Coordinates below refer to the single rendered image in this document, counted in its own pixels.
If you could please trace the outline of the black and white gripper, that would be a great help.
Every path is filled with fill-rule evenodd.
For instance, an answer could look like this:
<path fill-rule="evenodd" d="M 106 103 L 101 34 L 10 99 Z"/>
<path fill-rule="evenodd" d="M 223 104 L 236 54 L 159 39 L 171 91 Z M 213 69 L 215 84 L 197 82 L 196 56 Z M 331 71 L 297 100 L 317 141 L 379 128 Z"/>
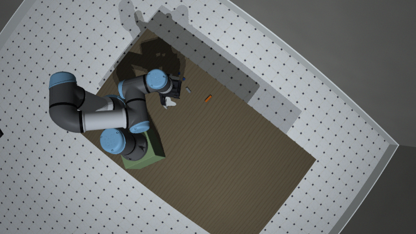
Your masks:
<path fill-rule="evenodd" d="M 176 103 L 171 100 L 170 97 L 180 99 L 180 89 L 181 89 L 181 80 L 179 77 L 172 76 L 172 74 L 166 74 L 173 83 L 173 88 L 168 93 L 160 93 L 160 102 L 161 104 L 168 109 L 168 106 L 175 106 Z"/>

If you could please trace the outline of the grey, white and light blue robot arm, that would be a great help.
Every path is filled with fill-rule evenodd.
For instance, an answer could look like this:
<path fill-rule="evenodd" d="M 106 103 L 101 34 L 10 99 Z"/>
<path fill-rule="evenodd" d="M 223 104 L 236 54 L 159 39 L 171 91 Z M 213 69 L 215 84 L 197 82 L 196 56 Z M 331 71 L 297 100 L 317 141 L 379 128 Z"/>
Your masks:
<path fill-rule="evenodd" d="M 148 142 L 141 132 L 150 128 L 145 94 L 168 93 L 173 83 L 166 73 L 153 69 L 148 74 L 120 81 L 120 96 L 99 97 L 76 83 L 76 77 L 69 72 L 57 72 L 50 77 L 49 115 L 52 121 L 74 133 L 104 129 L 100 144 L 105 151 L 121 154 L 130 161 L 142 159 L 148 150 Z"/>

